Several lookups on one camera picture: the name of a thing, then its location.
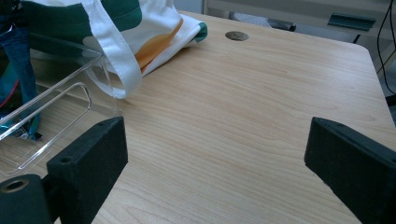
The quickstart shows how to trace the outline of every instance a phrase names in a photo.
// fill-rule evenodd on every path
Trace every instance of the white bag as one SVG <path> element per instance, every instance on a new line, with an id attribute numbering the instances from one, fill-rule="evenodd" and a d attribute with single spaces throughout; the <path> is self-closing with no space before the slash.
<path id="1" fill-rule="evenodd" d="M 179 14 L 172 0 L 23 0 L 22 5 L 31 33 L 101 50 L 123 86 L 108 94 L 119 99 L 136 90 L 142 76 L 207 35 L 206 25 Z"/>

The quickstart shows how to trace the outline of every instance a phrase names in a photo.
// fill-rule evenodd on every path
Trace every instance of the wood grain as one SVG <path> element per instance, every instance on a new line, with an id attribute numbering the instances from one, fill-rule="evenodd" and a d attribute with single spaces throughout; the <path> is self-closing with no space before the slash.
<path id="1" fill-rule="evenodd" d="M 314 116 L 396 148 L 368 51 L 189 15 L 208 38 L 119 101 L 130 159 L 94 223 L 359 223 L 304 151 Z"/>

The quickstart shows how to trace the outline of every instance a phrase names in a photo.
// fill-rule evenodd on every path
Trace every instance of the strap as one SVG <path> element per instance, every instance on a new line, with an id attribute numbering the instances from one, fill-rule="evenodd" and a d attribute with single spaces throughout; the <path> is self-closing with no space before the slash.
<path id="1" fill-rule="evenodd" d="M 108 92 L 109 87 L 105 83 L 97 78 L 94 78 L 93 81 L 107 94 L 123 99 L 129 92 L 140 86 L 142 82 L 140 66 L 100 0 L 81 0 L 81 4 L 90 18 L 93 36 L 99 42 L 110 64 L 119 76 L 124 89 L 113 88 L 113 92 Z"/>

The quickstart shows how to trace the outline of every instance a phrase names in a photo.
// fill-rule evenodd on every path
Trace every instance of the clear plastic container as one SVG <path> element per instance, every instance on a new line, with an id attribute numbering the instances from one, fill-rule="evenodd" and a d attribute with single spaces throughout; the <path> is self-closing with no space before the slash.
<path id="1" fill-rule="evenodd" d="M 15 175 L 47 173 L 46 163 L 92 125 L 120 115 L 117 101 L 92 81 L 100 79 L 111 91 L 101 53 L 84 46 L 31 35 L 31 63 L 37 97 L 0 119 L 13 126 L 0 134 L 0 182 Z M 40 114 L 37 141 L 12 132 Z"/>

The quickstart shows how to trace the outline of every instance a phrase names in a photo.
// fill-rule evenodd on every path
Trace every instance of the screw hole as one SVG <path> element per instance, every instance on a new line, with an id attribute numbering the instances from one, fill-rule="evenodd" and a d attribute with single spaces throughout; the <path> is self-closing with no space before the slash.
<path id="1" fill-rule="evenodd" d="M 12 193 L 24 189 L 29 184 L 29 180 L 21 179 L 11 182 L 2 188 L 3 193 Z"/>
<path id="2" fill-rule="evenodd" d="M 248 39 L 248 35 L 239 31 L 230 31 L 225 36 L 231 40 L 244 41 Z"/>
<path id="3" fill-rule="evenodd" d="M 61 159 L 61 163 L 69 163 L 72 160 L 71 157 L 64 157 Z"/>

